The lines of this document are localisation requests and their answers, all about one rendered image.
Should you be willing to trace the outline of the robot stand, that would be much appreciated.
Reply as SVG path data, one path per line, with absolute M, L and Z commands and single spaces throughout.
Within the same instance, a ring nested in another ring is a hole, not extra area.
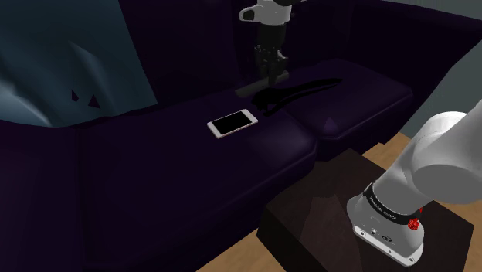
M 347 202 L 383 172 L 352 150 L 316 163 L 267 204 L 258 238 L 286 272 L 463 272 L 474 227 L 437 202 L 423 209 L 424 250 L 411 267 L 356 236 Z

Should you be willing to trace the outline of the blue-grey draped blanket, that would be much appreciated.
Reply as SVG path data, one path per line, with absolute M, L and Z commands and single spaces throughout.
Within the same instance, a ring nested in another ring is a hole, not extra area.
M 0 120 L 66 127 L 156 103 L 118 0 L 0 0 Z

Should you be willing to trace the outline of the grey flat bar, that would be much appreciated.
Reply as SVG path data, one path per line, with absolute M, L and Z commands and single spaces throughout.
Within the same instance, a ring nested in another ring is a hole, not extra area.
M 282 81 L 287 80 L 288 78 L 289 78 L 289 73 L 285 70 L 279 76 L 277 76 L 274 83 L 280 83 Z M 265 90 L 269 86 L 270 86 L 270 78 L 266 77 L 262 80 L 258 80 L 244 87 L 240 87 L 239 89 L 235 90 L 235 94 L 238 97 L 249 97 L 257 92 L 260 92 L 261 90 Z

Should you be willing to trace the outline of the white smartphone with black screen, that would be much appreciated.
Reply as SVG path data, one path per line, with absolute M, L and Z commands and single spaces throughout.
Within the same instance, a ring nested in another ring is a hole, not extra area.
M 256 124 L 258 119 L 247 109 L 208 122 L 206 125 L 213 135 L 220 139 L 234 132 L 240 131 L 250 125 Z

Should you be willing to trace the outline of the dark purple sofa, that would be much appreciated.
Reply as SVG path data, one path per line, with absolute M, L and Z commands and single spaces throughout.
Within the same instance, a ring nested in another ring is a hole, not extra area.
M 258 25 L 307 0 L 118 1 L 157 103 L 66 127 L 0 120 L 0 272 L 193 272 L 314 167 L 316 138 L 254 104 L 279 83 L 235 94 L 266 78 Z M 242 109 L 258 122 L 220 139 L 206 125 Z

